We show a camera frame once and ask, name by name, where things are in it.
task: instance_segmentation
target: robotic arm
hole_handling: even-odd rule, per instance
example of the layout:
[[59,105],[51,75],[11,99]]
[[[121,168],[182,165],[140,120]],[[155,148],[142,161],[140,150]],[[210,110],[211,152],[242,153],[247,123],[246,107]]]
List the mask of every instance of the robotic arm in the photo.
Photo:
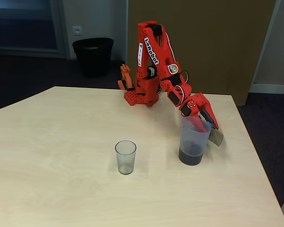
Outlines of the robotic arm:
[[170,46],[168,34],[163,25],[156,21],[138,24],[138,67],[135,86],[130,78],[128,66],[121,66],[122,78],[118,81],[120,89],[127,90],[124,98],[130,105],[154,105],[160,89],[175,107],[179,107],[183,117],[198,117],[200,113],[215,129],[219,128],[209,101],[202,93],[191,95],[192,87],[187,83],[188,73],[182,71]]

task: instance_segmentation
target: wooden door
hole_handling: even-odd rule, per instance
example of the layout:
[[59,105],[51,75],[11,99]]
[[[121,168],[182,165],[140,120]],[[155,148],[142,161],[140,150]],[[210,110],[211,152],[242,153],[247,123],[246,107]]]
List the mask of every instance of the wooden door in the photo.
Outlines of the wooden door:
[[128,64],[137,66],[137,24],[157,20],[193,92],[244,105],[275,0],[129,0]]

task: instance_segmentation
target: wall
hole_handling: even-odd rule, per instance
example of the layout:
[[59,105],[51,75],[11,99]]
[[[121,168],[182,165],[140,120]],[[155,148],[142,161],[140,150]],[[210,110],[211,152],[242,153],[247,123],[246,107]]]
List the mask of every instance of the wall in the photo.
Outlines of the wall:
[[[86,38],[114,40],[113,60],[125,60],[126,0],[63,0],[71,58],[76,58],[72,43]],[[83,35],[75,36],[73,26],[82,26]]]
[[284,85],[284,0],[275,18],[255,83]]

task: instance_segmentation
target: trash can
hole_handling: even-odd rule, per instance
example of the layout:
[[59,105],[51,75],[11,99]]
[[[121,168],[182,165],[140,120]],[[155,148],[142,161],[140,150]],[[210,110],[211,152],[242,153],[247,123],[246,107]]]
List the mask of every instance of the trash can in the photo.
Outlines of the trash can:
[[108,72],[113,45],[110,38],[82,39],[72,44],[86,77],[102,77]]

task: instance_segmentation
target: clear plastic cup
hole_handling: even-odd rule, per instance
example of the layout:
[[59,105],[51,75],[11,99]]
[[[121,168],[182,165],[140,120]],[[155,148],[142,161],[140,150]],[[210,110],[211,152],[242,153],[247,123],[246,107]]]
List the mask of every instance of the clear plastic cup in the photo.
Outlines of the clear plastic cup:
[[137,146],[129,140],[123,140],[116,144],[115,151],[117,155],[118,170],[124,175],[133,172],[134,159]]
[[212,125],[198,117],[185,117],[182,120],[179,159],[186,165],[198,165],[212,130]]

